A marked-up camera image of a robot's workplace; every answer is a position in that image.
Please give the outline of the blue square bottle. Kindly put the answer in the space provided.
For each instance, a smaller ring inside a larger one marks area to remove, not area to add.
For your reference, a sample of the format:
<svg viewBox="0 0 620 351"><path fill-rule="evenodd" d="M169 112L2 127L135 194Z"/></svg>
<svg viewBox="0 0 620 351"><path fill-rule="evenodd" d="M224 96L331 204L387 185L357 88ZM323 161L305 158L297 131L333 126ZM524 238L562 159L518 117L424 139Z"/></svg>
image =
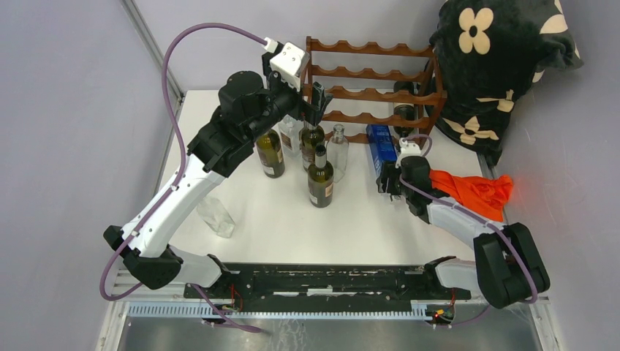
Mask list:
<svg viewBox="0 0 620 351"><path fill-rule="evenodd" d="M366 137L371 156L371 168L375 172L375 181L379 183L384 171L395 165L398 154L388 126L368 124Z"/></svg>

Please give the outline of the small clear glass bottle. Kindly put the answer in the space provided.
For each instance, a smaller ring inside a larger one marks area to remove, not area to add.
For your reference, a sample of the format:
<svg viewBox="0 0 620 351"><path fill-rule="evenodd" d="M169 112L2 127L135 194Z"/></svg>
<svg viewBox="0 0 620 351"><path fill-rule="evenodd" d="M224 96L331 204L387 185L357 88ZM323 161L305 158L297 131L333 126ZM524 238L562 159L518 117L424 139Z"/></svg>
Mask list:
<svg viewBox="0 0 620 351"><path fill-rule="evenodd" d="M344 135L344 125L335 124L327 143L327 156L334 169L334 181L340 182L347 168L349 142Z"/></svg>

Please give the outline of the green wine bottle front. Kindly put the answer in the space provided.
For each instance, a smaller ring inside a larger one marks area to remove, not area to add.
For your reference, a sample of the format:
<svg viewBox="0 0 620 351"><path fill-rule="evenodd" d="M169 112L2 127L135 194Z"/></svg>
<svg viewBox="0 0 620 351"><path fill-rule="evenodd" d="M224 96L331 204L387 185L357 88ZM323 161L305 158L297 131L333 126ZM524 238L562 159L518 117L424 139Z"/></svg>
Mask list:
<svg viewBox="0 0 620 351"><path fill-rule="evenodd" d="M309 165L307 173L311 203L317 208L329 206L333 199L334 169L324 145L314 149L314 162Z"/></svg>

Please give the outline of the green wine bottle white label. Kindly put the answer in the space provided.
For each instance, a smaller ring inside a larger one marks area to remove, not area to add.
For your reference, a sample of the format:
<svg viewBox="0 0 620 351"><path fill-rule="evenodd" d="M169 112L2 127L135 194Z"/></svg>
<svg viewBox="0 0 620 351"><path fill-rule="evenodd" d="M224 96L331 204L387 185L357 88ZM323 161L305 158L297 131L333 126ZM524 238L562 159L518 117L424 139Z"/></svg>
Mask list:
<svg viewBox="0 0 620 351"><path fill-rule="evenodd" d="M393 90L395 92L406 91L411 95L416 95L417 86L418 84L414 82L397 81L394 83ZM401 119L407 121L418 120L417 108L412 104L395 103L393 106L393 113L398 115ZM417 134L419 129L411 127L394 127L394 131L399 135L399 137L407 137L412 134Z"/></svg>

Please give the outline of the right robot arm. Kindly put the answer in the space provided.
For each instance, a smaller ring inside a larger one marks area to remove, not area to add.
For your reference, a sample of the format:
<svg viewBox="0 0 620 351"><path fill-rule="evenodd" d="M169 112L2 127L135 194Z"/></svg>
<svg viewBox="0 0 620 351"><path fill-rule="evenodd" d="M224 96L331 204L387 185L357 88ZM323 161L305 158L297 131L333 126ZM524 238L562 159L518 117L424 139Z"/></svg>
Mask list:
<svg viewBox="0 0 620 351"><path fill-rule="evenodd" d="M408 156L387 162L377 179L378 191L404 198L418 219L473 249L472 261L443 257L426 264L424 293L441 298L451 288L479 294L497 309L514 303L533 303L551 287L551 279L529 228L503 224L465 208L448 193L432 186L426 158Z"/></svg>

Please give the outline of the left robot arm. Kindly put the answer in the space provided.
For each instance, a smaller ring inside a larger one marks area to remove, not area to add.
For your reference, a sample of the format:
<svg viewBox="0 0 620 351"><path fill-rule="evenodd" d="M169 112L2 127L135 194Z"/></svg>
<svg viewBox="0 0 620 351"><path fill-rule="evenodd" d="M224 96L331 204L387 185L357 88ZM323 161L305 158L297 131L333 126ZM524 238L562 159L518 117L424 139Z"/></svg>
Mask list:
<svg viewBox="0 0 620 351"><path fill-rule="evenodd" d="M219 89L219 106L211 120L181 146L175 175L132 221L111 225L103 233L141 286L158 290L184 281L201 286L212 298L228 292L230 279L214 256L175 249L170 239L197 204L254 153L257 139L283 117L313 125L321 122L333 96L319 83L311 91L312 98L306 101L303 89L290 86L278 72L266 81L251 71L228 78Z"/></svg>

